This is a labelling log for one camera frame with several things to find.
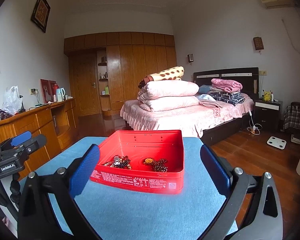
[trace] dark wooden headboard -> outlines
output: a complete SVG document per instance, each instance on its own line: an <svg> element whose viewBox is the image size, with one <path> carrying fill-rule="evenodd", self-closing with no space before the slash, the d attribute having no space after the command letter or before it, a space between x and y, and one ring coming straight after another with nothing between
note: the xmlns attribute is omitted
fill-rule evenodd
<svg viewBox="0 0 300 240"><path fill-rule="evenodd" d="M198 86L211 85L211 79L231 79L242 84L242 93L247 94L252 100L259 99L259 68L227 68L208 70L193 73L193 82Z"/></svg>

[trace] wooden floor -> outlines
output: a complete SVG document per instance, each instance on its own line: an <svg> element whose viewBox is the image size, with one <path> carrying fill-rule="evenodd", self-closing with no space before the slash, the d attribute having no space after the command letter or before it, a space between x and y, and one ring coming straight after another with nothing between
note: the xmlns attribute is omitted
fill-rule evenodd
<svg viewBox="0 0 300 240"><path fill-rule="evenodd" d="M108 137L116 130L125 130L124 120L119 115L103 117L101 114L79 118L79 137ZM287 141L284 150L266 144L270 136ZM289 135L261 131L260 135L252 135L248 131L240 131L229 138L215 144L212 149L217 155L225 157L233 167L241 167L248 174L262 175L269 171L276 183L283 215L284 236L293 226L300 213L300 176L296 167L300 158L300 145L291 143ZM250 197L247 195L237 216L240 225Z"/></svg>

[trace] framed calligraphy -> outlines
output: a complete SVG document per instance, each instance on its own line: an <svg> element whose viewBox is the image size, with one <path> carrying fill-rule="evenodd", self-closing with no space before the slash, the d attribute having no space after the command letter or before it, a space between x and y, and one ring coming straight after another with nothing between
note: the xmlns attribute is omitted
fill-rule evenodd
<svg viewBox="0 0 300 240"><path fill-rule="evenodd" d="M46 33L49 12L50 6L47 0L37 0L31 15L31 21L33 21L44 33Z"/></svg>

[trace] pink blanket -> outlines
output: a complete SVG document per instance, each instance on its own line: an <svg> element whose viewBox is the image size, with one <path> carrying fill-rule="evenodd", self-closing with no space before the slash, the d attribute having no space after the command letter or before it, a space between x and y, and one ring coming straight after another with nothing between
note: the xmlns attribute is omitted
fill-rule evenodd
<svg viewBox="0 0 300 240"><path fill-rule="evenodd" d="M217 89L221 89L221 90L223 90L224 92L227 92L227 93L240 92L240 88L238 88L238 87L234 88L234 87L227 86L227 85L212 84L212 87L217 88Z"/></svg>
<svg viewBox="0 0 300 240"><path fill-rule="evenodd" d="M140 107L148 112L159 112L188 106L196 106L197 104L199 104L199 100L195 96L163 97L143 100L140 102Z"/></svg>
<svg viewBox="0 0 300 240"><path fill-rule="evenodd" d="M211 108L213 110L213 116L220 116L220 106L217 102L211 100L200 99L199 105Z"/></svg>
<svg viewBox="0 0 300 240"><path fill-rule="evenodd" d="M199 90L197 84L182 80L160 80L148 82L138 93L138 100L162 97L193 96Z"/></svg>
<svg viewBox="0 0 300 240"><path fill-rule="evenodd" d="M235 81L235 80L225 80L225 79L219 79L219 78L213 78L211 79L212 85L217 85L217 86L229 86L233 88L239 88L242 89L241 83Z"/></svg>

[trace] wall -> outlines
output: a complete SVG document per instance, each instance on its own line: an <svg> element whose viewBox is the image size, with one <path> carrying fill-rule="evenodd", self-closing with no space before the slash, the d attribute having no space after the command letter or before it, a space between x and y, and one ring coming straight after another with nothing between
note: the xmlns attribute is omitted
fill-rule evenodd
<svg viewBox="0 0 300 240"><path fill-rule="evenodd" d="M300 18L295 8L265 9L260 0L192 1L172 18L184 78L192 80L197 71L259 67L267 70L262 88L273 91L284 107L300 101L300 55L290 44L282 18L300 51ZM261 55L254 50L256 36L263 40ZM192 65L186 58L191 53Z"/></svg>
<svg viewBox="0 0 300 240"><path fill-rule="evenodd" d="M149 32L173 35L169 15L139 11L95 11L66 19L65 38L102 32Z"/></svg>
<svg viewBox="0 0 300 240"><path fill-rule="evenodd" d="M30 17L36 0L5 0L0 7L0 108L6 87L19 87L28 110L37 104L30 88L42 92L40 79L55 80L70 94L67 56L63 54L63 9L47 0L51 10L46 33Z"/></svg>

